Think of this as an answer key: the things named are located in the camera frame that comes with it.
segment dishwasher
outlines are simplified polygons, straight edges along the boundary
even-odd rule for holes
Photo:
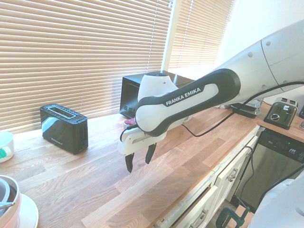
[[[303,163],[304,143],[265,128],[254,148],[254,175],[250,178],[252,166],[251,161],[248,161],[240,177],[235,196],[240,197],[244,188],[241,199],[252,212],[255,212],[264,191],[295,171]],[[291,178],[296,178],[300,173],[301,171]]]

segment butcher block counter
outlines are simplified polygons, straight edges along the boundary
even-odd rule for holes
[[[269,108],[263,104],[255,119],[234,114],[200,138],[179,126],[157,144],[150,164],[146,149],[135,153],[132,173],[117,151],[125,120],[120,114],[89,120],[89,147],[78,155],[44,140],[41,130],[16,134],[15,155],[0,173],[35,201],[39,228],[152,227],[257,125],[304,142],[304,119],[296,116],[287,131],[263,122]],[[199,134],[230,113],[211,108],[186,125]]]

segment window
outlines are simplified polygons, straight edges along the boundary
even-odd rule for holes
[[[214,68],[233,0],[182,0],[169,72],[192,79]]]
[[[118,112],[125,75],[160,70],[171,0],[0,3],[0,130],[40,128],[39,108]]]

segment franka emika robot arm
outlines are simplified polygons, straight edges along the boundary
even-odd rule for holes
[[[256,94],[262,95],[255,99],[276,95],[303,82],[304,20],[265,37],[182,88],[178,89],[169,76],[145,75],[138,93],[136,124],[122,133],[118,151],[131,172],[135,152],[148,147],[149,163],[156,143],[192,114],[244,102]]]

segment white wall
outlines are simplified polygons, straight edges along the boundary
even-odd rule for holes
[[[239,0],[221,62],[263,37],[303,19],[304,0]],[[298,101],[299,109],[304,105],[304,87],[265,101],[272,104],[279,96]]]

